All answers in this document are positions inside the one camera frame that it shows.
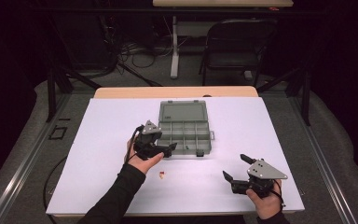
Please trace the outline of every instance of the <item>wooden desk top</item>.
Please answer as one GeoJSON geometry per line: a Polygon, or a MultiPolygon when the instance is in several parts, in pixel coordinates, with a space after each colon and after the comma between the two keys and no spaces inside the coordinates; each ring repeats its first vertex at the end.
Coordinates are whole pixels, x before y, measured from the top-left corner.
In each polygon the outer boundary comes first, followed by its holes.
{"type": "Polygon", "coordinates": [[[155,7],[291,7],[292,0],[153,0],[155,7]]]}
{"type": "Polygon", "coordinates": [[[171,98],[171,97],[203,97],[249,96],[258,97],[252,86],[208,86],[208,87],[114,87],[100,88],[94,98],[171,98]]]}

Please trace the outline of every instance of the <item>human arm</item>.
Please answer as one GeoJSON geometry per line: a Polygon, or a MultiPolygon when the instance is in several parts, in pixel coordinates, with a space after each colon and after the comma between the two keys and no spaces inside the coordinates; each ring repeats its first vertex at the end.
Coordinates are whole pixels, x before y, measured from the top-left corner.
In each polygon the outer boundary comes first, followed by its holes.
{"type": "Polygon", "coordinates": [[[135,155],[132,147],[128,157],[131,159],[123,164],[113,186],[78,223],[119,223],[127,212],[135,193],[145,182],[147,171],[161,161],[162,157],[163,154],[160,153],[143,161],[135,155]]]}
{"type": "MultiPolygon", "coordinates": [[[[273,191],[279,195],[282,194],[281,185],[282,181],[277,179],[273,187],[273,191]]],[[[255,204],[255,210],[258,214],[257,222],[259,224],[289,223],[282,213],[282,201],[277,195],[270,193],[268,197],[261,199],[252,189],[247,189],[246,195],[248,195],[255,204]]]]}

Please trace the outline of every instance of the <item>chair seat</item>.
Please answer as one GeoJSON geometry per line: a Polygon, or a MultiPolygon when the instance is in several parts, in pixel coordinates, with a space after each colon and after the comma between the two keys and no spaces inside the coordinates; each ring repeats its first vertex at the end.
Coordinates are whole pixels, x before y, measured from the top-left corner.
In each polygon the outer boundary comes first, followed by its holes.
{"type": "Polygon", "coordinates": [[[258,58],[257,55],[251,51],[214,52],[209,54],[208,62],[206,64],[208,67],[214,69],[218,69],[218,68],[256,69],[258,66],[258,58]]]}

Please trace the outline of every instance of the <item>green organizer box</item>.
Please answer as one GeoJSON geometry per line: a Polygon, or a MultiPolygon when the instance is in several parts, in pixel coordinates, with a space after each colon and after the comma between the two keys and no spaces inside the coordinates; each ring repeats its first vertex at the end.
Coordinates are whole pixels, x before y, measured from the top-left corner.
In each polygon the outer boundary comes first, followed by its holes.
{"type": "Polygon", "coordinates": [[[163,101],[158,126],[158,146],[177,143],[173,155],[203,157],[211,152],[211,132],[205,101],[163,101]]]}

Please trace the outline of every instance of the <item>person's left hand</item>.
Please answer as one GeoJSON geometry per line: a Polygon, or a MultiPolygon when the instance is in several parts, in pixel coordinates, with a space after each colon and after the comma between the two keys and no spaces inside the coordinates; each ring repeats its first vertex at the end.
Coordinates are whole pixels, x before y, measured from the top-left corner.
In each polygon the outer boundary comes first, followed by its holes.
{"type": "MultiPolygon", "coordinates": [[[[127,142],[127,148],[130,146],[131,140],[127,142]]],[[[147,161],[143,161],[141,158],[139,158],[137,155],[135,155],[135,150],[133,149],[133,144],[130,150],[130,160],[128,161],[128,164],[135,167],[139,171],[141,171],[144,174],[147,174],[147,171],[149,171],[150,168],[152,168],[154,165],[156,165],[159,161],[162,160],[164,157],[164,153],[160,152],[153,158],[149,158],[147,161]]]]}

